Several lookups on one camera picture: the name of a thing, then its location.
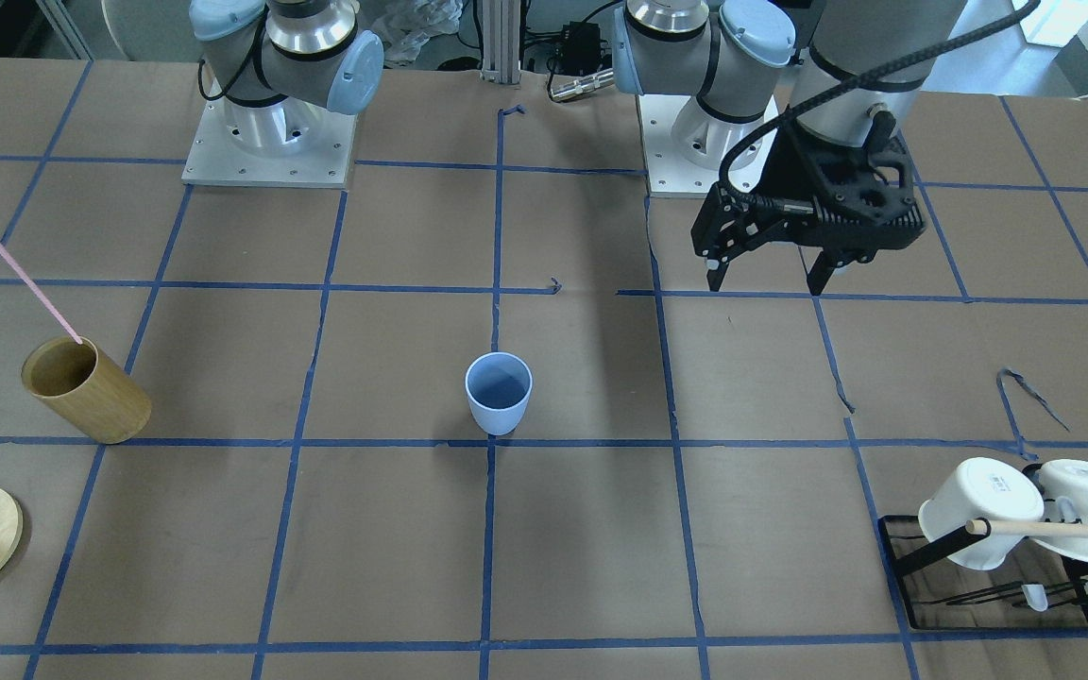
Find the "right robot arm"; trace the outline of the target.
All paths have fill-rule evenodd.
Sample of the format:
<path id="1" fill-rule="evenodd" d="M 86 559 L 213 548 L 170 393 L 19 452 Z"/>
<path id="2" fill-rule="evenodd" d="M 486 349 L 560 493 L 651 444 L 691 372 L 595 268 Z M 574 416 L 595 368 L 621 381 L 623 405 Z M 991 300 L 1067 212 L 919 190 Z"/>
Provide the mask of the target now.
<path id="1" fill-rule="evenodd" d="M 0 59 L 0 160 L 178 166 L 189 184 L 342 188 L 383 47 L 354 1 L 194 1 L 207 63 Z"/>

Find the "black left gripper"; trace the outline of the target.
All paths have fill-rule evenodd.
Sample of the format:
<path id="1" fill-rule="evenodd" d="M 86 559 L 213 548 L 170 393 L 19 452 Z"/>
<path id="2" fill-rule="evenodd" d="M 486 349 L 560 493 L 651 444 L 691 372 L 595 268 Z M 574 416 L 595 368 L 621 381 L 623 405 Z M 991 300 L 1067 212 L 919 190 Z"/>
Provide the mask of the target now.
<path id="1" fill-rule="evenodd" d="M 795 206 L 786 199 L 713 182 L 691 228 L 708 289 L 721 290 L 740 255 L 787 235 L 791 244 L 820 250 L 807 272 L 813 296 L 839 268 L 868 264 L 881 250 L 918 240 L 926 220 L 912 190 L 908 148 L 894 133 L 894 119 L 873 119 L 862 145 L 853 147 L 823 141 L 795 122 L 782 126 L 772 147 L 770 193 L 809 202 L 808 218 L 794 218 Z"/>

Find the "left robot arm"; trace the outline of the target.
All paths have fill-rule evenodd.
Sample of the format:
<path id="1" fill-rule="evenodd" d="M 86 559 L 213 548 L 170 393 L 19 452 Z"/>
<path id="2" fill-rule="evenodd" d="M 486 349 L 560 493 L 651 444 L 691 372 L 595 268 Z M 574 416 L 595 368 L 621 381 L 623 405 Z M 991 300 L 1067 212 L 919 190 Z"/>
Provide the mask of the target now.
<path id="1" fill-rule="evenodd" d="M 690 230 L 710 290 L 768 244 L 816 248 L 807 288 L 907 248 L 926 220 L 897 132 L 934 63 L 865 73 L 945 42 L 962 1 L 625 1 L 619 90 L 683 96 L 673 143 L 714 173 Z"/>

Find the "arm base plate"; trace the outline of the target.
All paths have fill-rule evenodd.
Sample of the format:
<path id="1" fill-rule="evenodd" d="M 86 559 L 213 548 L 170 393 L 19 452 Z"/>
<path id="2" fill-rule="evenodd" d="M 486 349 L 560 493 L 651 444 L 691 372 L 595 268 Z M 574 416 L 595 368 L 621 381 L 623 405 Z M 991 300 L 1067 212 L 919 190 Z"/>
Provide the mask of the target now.
<path id="1" fill-rule="evenodd" d="M 703 198 L 731 147 L 778 114 L 772 96 L 761 118 L 744 124 L 713 118 L 694 96 L 640 95 L 636 110 L 650 194 L 665 198 Z"/>
<path id="2" fill-rule="evenodd" d="M 205 106 L 182 182 L 217 188 L 344 190 L 357 118 L 288 98 L 247 108 Z"/>

